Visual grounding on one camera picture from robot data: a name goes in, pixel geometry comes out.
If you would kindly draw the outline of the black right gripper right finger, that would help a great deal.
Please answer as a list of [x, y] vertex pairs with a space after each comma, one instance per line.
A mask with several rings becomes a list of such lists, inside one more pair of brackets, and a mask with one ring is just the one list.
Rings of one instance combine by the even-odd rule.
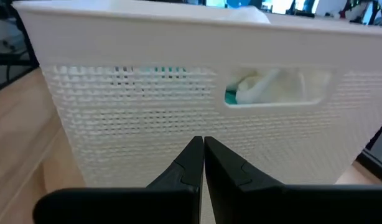
[[382, 224], [382, 185], [284, 184], [213, 137], [205, 172], [216, 224]]

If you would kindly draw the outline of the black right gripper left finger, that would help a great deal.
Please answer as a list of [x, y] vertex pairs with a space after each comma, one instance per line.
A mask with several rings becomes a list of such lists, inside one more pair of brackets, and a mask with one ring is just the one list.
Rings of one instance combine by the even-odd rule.
[[144, 188], [67, 188], [37, 201], [34, 224], [200, 224], [203, 138]]

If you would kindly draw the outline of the white plastic laundry basket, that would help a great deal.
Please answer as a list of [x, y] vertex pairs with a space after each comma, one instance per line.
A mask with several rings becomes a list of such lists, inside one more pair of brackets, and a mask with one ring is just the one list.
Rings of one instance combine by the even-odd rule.
[[[88, 186], [155, 179], [213, 136], [287, 184], [333, 184], [382, 126], [382, 27], [145, 0], [15, 1]], [[315, 101], [229, 105], [239, 68], [332, 74]]]

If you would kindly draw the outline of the teal garment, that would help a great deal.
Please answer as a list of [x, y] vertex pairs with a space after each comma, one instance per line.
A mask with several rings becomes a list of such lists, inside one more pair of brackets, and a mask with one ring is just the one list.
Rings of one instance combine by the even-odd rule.
[[225, 92], [225, 102], [229, 105], [237, 105], [236, 91], [227, 90]]

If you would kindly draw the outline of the white lace garment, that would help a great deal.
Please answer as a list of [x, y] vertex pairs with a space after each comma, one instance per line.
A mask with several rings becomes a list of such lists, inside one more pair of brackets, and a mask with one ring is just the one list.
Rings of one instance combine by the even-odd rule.
[[331, 77], [328, 71], [307, 68], [239, 68], [225, 91], [236, 91], [237, 105], [302, 103], [320, 99]]

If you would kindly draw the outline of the black table edge rail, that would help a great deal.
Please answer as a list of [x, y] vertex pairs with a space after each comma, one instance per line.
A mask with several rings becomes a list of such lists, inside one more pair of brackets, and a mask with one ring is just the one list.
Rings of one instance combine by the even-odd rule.
[[358, 155], [356, 161], [382, 181], [382, 126]]

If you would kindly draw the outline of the black aluminium frame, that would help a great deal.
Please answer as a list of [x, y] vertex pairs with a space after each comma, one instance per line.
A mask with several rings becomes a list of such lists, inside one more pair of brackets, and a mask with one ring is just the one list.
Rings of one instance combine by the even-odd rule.
[[12, 6], [17, 0], [0, 0], [0, 67], [5, 67], [0, 91], [39, 67], [28, 33]]

